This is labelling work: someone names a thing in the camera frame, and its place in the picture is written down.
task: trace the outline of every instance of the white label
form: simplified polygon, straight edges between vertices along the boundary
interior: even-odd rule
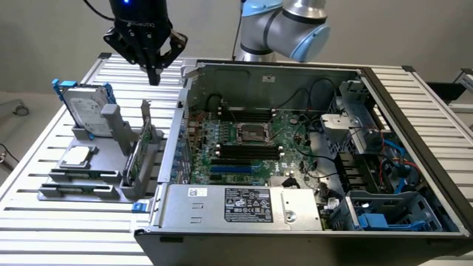
[[[275,76],[263,76],[263,82],[276,82],[276,77]]]
[[[189,188],[189,197],[207,197],[207,187],[204,188]]]
[[[84,129],[96,136],[112,136],[107,120],[101,115],[103,106],[91,99],[72,98],[72,108]]]

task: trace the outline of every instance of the green circuit board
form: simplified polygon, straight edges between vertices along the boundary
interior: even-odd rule
[[[312,164],[313,159],[300,154],[295,148],[295,130],[299,128],[297,135],[304,137],[305,127],[299,127],[289,123],[291,119],[299,119],[299,116],[291,112],[281,112],[273,118],[271,123],[264,123],[268,129],[269,140],[263,142],[260,139],[249,136],[247,141],[239,140],[239,125],[261,126],[261,123],[236,123],[220,121],[212,114],[193,115],[200,117],[199,121],[193,124],[193,138],[192,138],[192,151],[193,151],[193,169],[191,183],[203,185],[217,184],[241,184],[264,186],[272,176],[287,176],[291,171],[295,175],[303,178],[301,162],[304,166]],[[216,145],[260,145],[260,146],[281,146],[285,155],[280,160],[252,160],[252,174],[235,174],[221,173],[220,180],[211,180],[212,160],[219,159],[216,155]],[[299,149],[312,154],[309,146],[304,145],[304,140],[299,144]]]

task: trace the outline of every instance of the motherboard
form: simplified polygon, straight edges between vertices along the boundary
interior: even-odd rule
[[[188,126],[193,155],[191,183],[281,186],[293,177],[303,188],[313,158],[301,114],[280,112],[196,112]]]

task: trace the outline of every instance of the warning symbols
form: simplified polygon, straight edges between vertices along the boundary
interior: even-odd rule
[[[233,223],[272,223],[269,189],[225,189],[225,221]]]

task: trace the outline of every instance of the metal panel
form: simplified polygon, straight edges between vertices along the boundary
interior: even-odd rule
[[[177,60],[164,71],[163,83],[156,87],[148,85],[145,73],[139,67],[113,55],[108,60],[96,61],[83,82],[112,83],[124,119],[133,126],[140,126],[140,99],[151,99],[153,122],[168,133],[175,99],[181,89],[181,64],[183,60]],[[420,87],[415,87],[415,82],[407,79],[408,73],[399,66],[371,67],[387,79],[385,85],[391,93],[409,94],[412,97],[427,95]],[[447,116],[443,116],[435,103],[411,101],[405,97],[399,99],[397,104],[408,117],[445,119]],[[151,266],[152,263],[129,233],[131,218],[136,216],[144,219],[147,215],[132,214],[131,204],[42,202],[36,199],[39,184],[48,178],[50,168],[60,159],[72,140],[72,125],[74,121],[63,107],[0,188],[0,265]],[[455,126],[416,126],[416,129],[423,137],[464,137]],[[473,150],[468,147],[433,147],[432,151],[437,158],[445,160],[473,156]],[[155,180],[149,192],[156,186],[157,173],[159,164],[153,169]],[[472,176],[471,172],[451,173],[463,192],[473,195]],[[472,258],[473,254],[461,257]],[[444,263],[444,260],[436,260],[425,266],[445,265]]]

